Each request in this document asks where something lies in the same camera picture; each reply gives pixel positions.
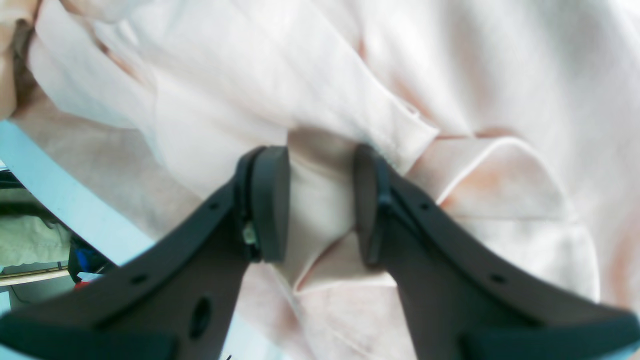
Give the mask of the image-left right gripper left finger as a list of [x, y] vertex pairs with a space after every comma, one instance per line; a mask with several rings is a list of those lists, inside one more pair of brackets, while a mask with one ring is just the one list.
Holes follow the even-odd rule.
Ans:
[[249, 265], [285, 258], [289, 209], [288, 149], [259, 146], [142, 255], [2, 316], [1, 344], [40, 360], [217, 360]]

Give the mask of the image-left right gripper right finger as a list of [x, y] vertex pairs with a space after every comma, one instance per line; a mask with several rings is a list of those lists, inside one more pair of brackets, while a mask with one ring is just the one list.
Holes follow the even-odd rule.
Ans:
[[363, 264], [397, 284], [419, 360], [626, 360], [629, 310], [576, 296], [483, 246], [369, 145], [353, 157]]

